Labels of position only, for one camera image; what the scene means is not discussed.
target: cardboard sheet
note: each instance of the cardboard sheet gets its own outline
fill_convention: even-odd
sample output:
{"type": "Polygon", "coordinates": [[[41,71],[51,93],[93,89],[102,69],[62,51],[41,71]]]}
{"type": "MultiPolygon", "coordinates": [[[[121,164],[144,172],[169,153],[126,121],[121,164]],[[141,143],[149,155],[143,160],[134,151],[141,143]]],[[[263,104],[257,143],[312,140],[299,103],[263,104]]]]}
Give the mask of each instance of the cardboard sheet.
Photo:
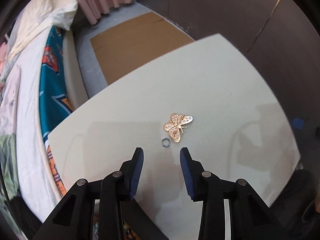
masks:
{"type": "Polygon", "coordinates": [[[114,26],[91,39],[108,85],[193,40],[153,12],[114,26]]]}

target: gold butterfly brooch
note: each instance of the gold butterfly brooch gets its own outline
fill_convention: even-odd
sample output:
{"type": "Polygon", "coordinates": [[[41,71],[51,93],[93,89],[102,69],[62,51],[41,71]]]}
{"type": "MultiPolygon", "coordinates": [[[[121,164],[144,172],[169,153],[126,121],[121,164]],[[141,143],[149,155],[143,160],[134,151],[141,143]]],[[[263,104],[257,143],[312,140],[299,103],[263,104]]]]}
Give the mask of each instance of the gold butterfly brooch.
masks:
{"type": "Polygon", "coordinates": [[[184,114],[178,115],[176,113],[173,113],[170,115],[170,121],[163,126],[163,129],[169,132],[169,135],[174,142],[179,142],[180,129],[181,129],[181,133],[183,134],[182,128],[186,128],[181,125],[190,123],[192,122],[192,120],[193,120],[192,116],[186,116],[184,114]]]}

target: white table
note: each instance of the white table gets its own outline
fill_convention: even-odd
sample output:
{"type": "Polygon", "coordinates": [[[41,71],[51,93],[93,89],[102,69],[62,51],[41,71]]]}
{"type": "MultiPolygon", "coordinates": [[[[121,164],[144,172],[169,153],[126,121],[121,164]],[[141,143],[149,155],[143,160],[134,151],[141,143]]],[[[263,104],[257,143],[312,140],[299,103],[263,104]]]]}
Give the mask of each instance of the white table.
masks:
{"type": "Polygon", "coordinates": [[[267,205],[300,158],[270,88],[219,34],[116,81],[54,129],[49,141],[67,189],[79,178],[103,179],[142,147],[144,165],[135,199],[174,240],[197,239],[202,207],[187,195],[179,161],[182,147],[221,179],[246,179],[267,205]],[[171,113],[191,115],[193,122],[179,143],[164,148],[161,139],[168,135],[163,125],[171,113]]]}

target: white fabric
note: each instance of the white fabric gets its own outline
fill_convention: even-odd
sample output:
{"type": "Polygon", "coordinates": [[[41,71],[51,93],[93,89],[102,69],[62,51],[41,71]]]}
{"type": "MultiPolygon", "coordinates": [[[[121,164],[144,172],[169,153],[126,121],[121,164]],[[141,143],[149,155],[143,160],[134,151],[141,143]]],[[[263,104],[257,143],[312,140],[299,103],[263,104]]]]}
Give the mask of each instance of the white fabric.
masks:
{"type": "Polygon", "coordinates": [[[39,126],[39,77],[45,43],[51,27],[21,52],[17,106],[17,166],[21,195],[41,222],[61,199],[54,182],[39,126]]]}
{"type": "Polygon", "coordinates": [[[17,40],[8,60],[21,52],[39,33],[49,26],[69,30],[78,8],[76,0],[31,0],[25,7],[17,40]]]}
{"type": "Polygon", "coordinates": [[[17,127],[17,95],[20,84],[20,67],[14,65],[6,80],[3,99],[0,105],[0,135],[16,133],[17,127]]]}

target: white pillow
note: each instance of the white pillow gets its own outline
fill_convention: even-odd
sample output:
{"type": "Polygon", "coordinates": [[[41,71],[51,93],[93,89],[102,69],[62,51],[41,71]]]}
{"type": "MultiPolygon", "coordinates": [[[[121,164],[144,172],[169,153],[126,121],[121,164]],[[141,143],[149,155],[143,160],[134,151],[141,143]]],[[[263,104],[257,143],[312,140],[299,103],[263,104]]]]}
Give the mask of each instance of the white pillow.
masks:
{"type": "Polygon", "coordinates": [[[76,0],[31,0],[23,11],[17,40],[8,55],[8,61],[47,27],[55,25],[70,30],[77,8],[76,0]]]}

